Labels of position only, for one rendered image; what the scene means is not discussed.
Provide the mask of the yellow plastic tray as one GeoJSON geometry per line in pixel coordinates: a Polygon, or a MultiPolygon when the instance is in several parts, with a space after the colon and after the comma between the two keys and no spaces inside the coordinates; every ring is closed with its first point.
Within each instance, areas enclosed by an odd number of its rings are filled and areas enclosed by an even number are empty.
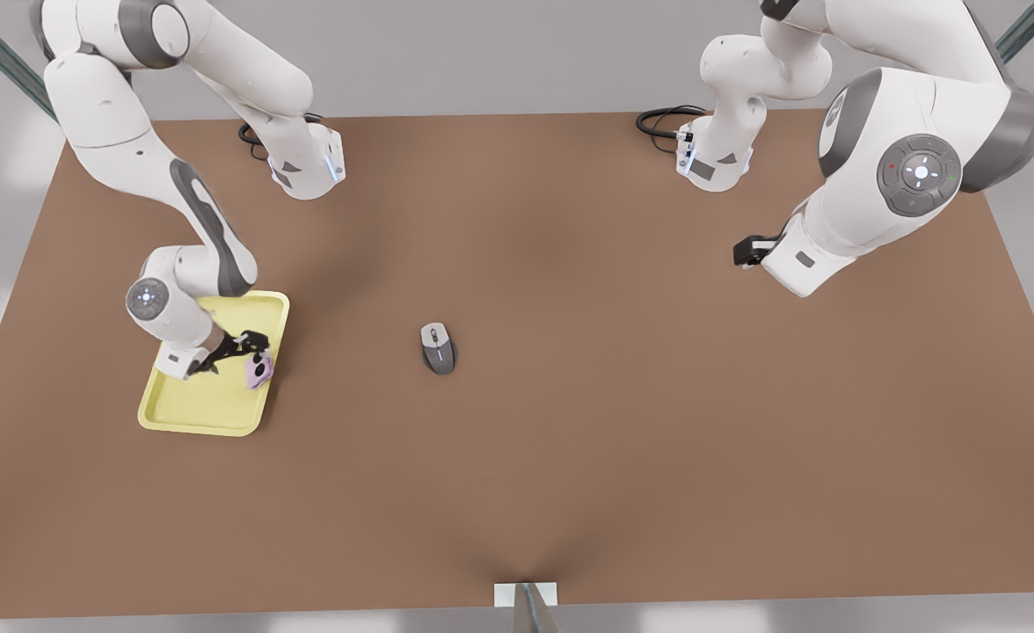
{"type": "MultiPolygon", "coordinates": [[[[203,309],[229,330],[240,335],[252,330],[267,336],[273,361],[279,356],[281,337],[288,320],[288,298],[279,292],[251,291],[238,299],[199,299],[203,309]]],[[[269,381],[251,391],[244,379],[249,355],[229,358],[218,364],[218,374],[196,375],[186,381],[152,368],[136,412],[139,424],[150,430],[243,438],[258,427],[269,381]]]]}

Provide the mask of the grey computer mouse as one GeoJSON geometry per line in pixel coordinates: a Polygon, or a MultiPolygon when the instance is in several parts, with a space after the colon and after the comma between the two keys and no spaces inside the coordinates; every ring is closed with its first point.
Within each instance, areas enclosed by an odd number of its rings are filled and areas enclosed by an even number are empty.
{"type": "Polygon", "coordinates": [[[448,375],[455,368],[458,350],[440,322],[426,324],[420,330],[422,358],[437,375],[448,375]]]}

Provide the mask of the silver frame post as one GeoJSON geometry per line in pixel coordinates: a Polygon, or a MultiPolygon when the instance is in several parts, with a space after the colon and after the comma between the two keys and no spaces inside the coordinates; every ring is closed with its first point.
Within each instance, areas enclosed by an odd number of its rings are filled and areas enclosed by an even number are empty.
{"type": "Polygon", "coordinates": [[[1007,31],[995,42],[996,49],[1004,63],[1009,63],[1021,49],[1034,40],[1034,1],[1026,11],[1010,25],[1007,31]]]}
{"type": "Polygon", "coordinates": [[[51,120],[56,121],[42,77],[38,76],[2,37],[0,37],[0,72],[21,89],[35,106],[39,106],[51,120]]]}
{"type": "Polygon", "coordinates": [[[557,582],[493,586],[494,607],[513,609],[513,633],[560,633],[550,608],[558,604],[557,582]]]}

